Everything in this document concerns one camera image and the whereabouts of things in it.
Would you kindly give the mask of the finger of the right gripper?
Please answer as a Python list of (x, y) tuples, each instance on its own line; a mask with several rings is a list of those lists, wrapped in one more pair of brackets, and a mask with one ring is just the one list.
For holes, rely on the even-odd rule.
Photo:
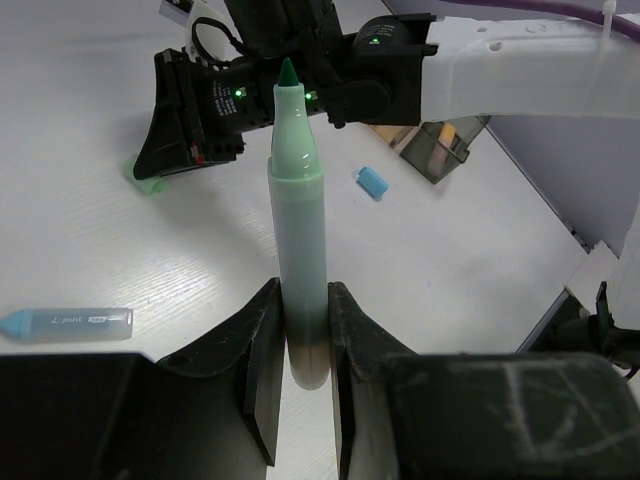
[(133, 167), (136, 180), (174, 175), (193, 167), (187, 103), (179, 77), (184, 72), (185, 60), (182, 52), (160, 52), (154, 56), (155, 107)]

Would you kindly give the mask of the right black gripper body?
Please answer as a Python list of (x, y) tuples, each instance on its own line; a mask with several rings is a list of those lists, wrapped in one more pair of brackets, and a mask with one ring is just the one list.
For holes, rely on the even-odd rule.
[(273, 123), (273, 64), (240, 57), (217, 70), (186, 56), (179, 74), (187, 103), (193, 163), (228, 163), (244, 151), (242, 135)]

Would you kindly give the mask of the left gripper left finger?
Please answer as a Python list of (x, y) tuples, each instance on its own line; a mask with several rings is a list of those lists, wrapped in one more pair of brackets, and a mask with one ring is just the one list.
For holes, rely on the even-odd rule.
[(1, 359), (5, 479), (262, 479), (276, 459), (280, 283), (159, 361), (136, 353)]

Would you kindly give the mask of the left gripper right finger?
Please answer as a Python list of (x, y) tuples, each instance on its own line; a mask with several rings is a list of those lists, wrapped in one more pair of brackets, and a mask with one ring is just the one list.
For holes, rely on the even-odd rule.
[(582, 352), (421, 355), (329, 287), (343, 479), (635, 479), (626, 372)]

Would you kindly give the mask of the green highlighter cap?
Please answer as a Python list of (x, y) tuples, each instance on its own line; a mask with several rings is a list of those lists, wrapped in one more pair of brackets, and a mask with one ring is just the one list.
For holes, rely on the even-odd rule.
[(127, 181), (136, 187), (143, 195), (151, 196), (162, 193), (166, 189), (166, 182), (160, 177), (153, 177), (145, 180), (137, 180), (134, 176), (134, 166), (137, 160), (136, 155), (129, 157), (123, 164), (123, 175)]

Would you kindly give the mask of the green highlighter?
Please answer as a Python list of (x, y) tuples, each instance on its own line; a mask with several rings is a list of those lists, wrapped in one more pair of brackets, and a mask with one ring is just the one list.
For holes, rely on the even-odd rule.
[(305, 390), (328, 378), (329, 320), (324, 169), (290, 59), (273, 87), (267, 173), (292, 376)]

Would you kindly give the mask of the blue highlighter cap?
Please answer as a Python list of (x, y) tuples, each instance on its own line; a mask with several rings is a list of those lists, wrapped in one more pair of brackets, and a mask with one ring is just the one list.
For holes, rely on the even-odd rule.
[(372, 167), (362, 167), (356, 183), (375, 201), (380, 201), (389, 189), (386, 180)]

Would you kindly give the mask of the light blue highlighter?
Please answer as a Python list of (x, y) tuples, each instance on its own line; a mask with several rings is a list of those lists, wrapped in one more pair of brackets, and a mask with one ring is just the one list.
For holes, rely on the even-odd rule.
[(126, 340), (133, 315), (129, 308), (23, 309), (1, 318), (1, 334), (27, 344)]

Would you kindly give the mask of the pink orange highlighter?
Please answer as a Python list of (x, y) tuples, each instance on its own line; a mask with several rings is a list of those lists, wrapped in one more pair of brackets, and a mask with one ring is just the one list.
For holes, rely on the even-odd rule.
[(434, 145), (428, 165), (428, 171), (433, 176), (439, 176), (446, 163), (450, 147), (456, 136), (456, 128), (453, 124), (446, 122), (443, 124)]

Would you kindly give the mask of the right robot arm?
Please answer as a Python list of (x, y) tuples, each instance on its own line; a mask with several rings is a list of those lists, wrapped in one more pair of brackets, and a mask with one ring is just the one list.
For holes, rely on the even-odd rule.
[(635, 119), (639, 17), (516, 1), (534, 20), (384, 15), (345, 34), (330, 1), (230, 1), (224, 23), (181, 1), (183, 49), (154, 58), (155, 109), (133, 164), (138, 181), (234, 161), (246, 132), (270, 126), (290, 59), (307, 112), (336, 127), (414, 126), (477, 115)]

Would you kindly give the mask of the clear organizer container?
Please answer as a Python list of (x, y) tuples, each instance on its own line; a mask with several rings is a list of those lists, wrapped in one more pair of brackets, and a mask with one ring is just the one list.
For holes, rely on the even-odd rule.
[(489, 115), (481, 115), (423, 122), (419, 126), (369, 128), (426, 180), (437, 185), (466, 162), (471, 144), (490, 120)]

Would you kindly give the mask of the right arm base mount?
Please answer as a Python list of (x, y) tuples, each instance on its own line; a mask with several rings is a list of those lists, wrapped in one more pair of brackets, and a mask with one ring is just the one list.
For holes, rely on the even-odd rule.
[(638, 374), (639, 331), (616, 325), (609, 305), (606, 277), (617, 261), (598, 243), (517, 351), (591, 353), (624, 370), (625, 380)]

